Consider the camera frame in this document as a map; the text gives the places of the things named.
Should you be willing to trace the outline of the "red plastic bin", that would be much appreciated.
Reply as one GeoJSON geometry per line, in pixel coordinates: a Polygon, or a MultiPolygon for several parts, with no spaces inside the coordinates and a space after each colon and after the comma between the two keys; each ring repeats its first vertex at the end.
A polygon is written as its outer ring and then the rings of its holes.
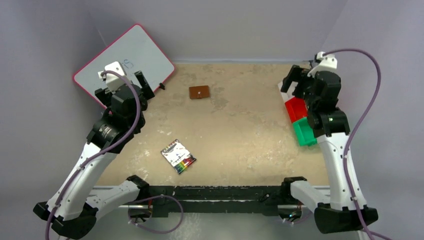
{"type": "Polygon", "coordinates": [[[293,97],[284,104],[291,123],[308,116],[308,111],[303,99],[293,97]]]}

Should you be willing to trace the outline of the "green plastic bin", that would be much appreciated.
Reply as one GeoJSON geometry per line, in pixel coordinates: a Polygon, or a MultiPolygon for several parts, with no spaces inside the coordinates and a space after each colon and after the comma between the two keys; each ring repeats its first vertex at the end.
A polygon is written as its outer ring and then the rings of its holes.
{"type": "Polygon", "coordinates": [[[297,137],[298,144],[301,147],[310,147],[317,144],[317,139],[314,136],[313,129],[310,127],[306,117],[295,121],[292,125],[297,137]]]}

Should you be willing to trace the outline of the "brown leather card holder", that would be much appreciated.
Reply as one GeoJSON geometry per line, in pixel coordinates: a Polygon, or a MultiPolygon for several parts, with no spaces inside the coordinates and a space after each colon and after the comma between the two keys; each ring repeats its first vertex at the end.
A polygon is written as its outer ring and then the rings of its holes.
{"type": "Polygon", "coordinates": [[[188,91],[189,98],[192,100],[210,97],[210,87],[208,85],[191,86],[188,91]]]}

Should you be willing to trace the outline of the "pack of coloured markers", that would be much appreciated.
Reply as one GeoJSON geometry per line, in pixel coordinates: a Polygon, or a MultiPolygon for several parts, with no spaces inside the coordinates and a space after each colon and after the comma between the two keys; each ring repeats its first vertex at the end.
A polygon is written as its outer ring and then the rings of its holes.
{"type": "Polygon", "coordinates": [[[179,175],[197,160],[178,139],[172,141],[160,153],[179,175]]]}

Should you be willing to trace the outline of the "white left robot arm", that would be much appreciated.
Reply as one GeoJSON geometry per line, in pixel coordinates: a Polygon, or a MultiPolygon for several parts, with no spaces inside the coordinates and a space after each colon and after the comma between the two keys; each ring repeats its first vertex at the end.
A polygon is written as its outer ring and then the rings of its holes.
{"type": "Polygon", "coordinates": [[[90,196],[105,169],[141,132],[146,123],[143,111],[148,105],[142,89],[125,73],[104,70],[99,78],[106,82],[106,88],[95,92],[106,107],[102,117],[94,123],[78,161],[61,187],[49,200],[33,208],[46,222],[45,239],[50,238],[51,231],[67,239],[83,238],[104,215],[135,201],[145,186],[140,177],[131,176],[98,196],[90,196]]]}

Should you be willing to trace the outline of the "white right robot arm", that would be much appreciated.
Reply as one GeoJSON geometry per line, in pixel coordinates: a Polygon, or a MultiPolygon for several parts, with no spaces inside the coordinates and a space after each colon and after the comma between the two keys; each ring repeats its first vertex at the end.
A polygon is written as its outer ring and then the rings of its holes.
{"type": "Polygon", "coordinates": [[[296,199],[310,209],[322,234],[363,230],[376,222],[378,211],[369,207],[356,177],[348,140],[353,136],[346,114],[337,107],[341,78],[321,70],[313,76],[293,65],[282,80],[280,91],[302,99],[307,109],[307,123],[323,154],[328,174],[330,196],[315,189],[304,177],[286,177],[282,182],[285,197],[296,199]]]}

